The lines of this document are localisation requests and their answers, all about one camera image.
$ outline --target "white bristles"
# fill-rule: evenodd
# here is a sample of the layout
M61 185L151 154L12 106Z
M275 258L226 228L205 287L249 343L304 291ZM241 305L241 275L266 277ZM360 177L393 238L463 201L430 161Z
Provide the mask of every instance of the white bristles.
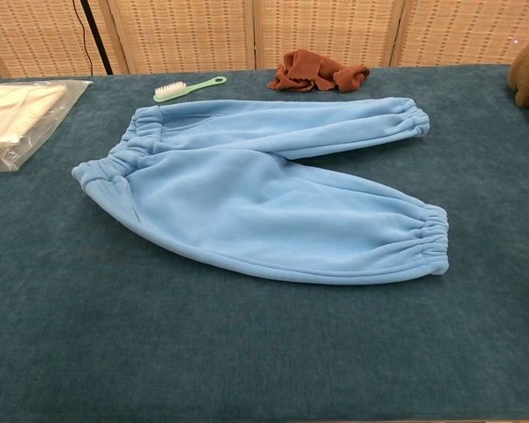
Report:
M177 94L184 93L186 89L186 84L183 82L173 82L172 84L167 84L161 86L155 90L155 99L166 99L168 97L173 97Z

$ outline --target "light blue pants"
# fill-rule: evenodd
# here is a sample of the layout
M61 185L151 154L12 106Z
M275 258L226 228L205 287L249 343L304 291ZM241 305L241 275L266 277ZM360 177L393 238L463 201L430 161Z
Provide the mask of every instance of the light blue pants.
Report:
M398 282L447 270L445 211L290 160L428 129L411 99L155 106L72 174L130 230L200 262L293 282Z

